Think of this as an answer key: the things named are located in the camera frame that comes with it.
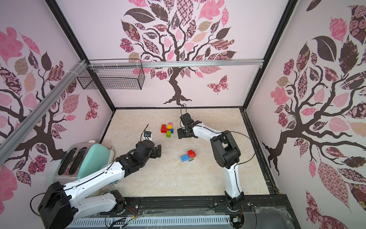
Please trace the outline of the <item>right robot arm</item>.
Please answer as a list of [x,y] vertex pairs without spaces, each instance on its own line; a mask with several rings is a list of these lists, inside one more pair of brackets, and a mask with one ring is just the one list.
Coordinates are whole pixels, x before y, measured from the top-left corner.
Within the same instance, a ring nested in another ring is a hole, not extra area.
[[224,172],[228,208],[237,209],[245,200],[245,195],[238,172],[241,152],[233,135],[228,130],[219,132],[201,121],[194,121],[188,113],[181,115],[180,120],[182,127],[177,130],[178,138],[202,138],[211,144],[214,159]]

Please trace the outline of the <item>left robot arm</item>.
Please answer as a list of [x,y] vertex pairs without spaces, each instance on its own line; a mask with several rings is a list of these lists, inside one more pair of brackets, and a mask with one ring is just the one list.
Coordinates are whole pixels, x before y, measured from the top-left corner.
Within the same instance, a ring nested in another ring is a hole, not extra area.
[[62,185],[51,184],[43,193],[38,207],[43,225],[47,229],[65,229],[74,220],[99,212],[122,210],[125,200],[119,191],[111,191],[99,197],[90,197],[97,190],[121,180],[143,168],[151,158],[159,158],[161,145],[150,140],[136,144],[135,149],[117,157],[105,168],[84,178]]

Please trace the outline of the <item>long blue lego brick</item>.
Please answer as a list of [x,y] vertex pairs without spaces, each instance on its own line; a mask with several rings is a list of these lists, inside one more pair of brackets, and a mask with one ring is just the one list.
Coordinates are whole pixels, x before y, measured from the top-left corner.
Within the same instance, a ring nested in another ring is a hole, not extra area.
[[190,160],[190,157],[186,154],[180,157],[182,162],[186,162]]

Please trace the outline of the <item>tall red lego brick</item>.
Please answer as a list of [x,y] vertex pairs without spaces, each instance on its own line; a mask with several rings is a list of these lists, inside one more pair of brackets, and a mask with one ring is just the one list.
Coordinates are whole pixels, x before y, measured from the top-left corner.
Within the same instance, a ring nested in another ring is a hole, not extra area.
[[188,154],[188,157],[189,158],[195,158],[196,157],[196,153],[193,150],[189,150],[187,152],[187,154]]

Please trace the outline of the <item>long red lego brick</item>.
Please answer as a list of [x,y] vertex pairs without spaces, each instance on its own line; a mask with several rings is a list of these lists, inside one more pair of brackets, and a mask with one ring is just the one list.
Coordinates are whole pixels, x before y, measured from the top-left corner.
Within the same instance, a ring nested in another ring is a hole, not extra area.
[[161,133],[166,133],[168,130],[165,124],[161,126]]

